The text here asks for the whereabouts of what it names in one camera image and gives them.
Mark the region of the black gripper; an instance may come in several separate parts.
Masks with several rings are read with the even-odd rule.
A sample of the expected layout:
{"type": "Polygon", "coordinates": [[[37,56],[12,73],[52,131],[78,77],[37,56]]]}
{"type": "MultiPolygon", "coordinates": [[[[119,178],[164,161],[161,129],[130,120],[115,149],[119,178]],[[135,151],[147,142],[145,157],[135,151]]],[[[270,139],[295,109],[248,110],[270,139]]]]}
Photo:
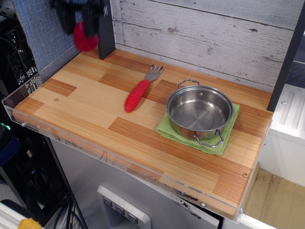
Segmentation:
{"type": "Polygon", "coordinates": [[[75,12],[82,12],[82,19],[87,38],[98,34],[99,15],[106,16],[106,5],[103,0],[87,0],[79,3],[74,0],[50,0],[51,7],[55,8],[61,26],[68,35],[73,33],[76,25],[75,12]]]}

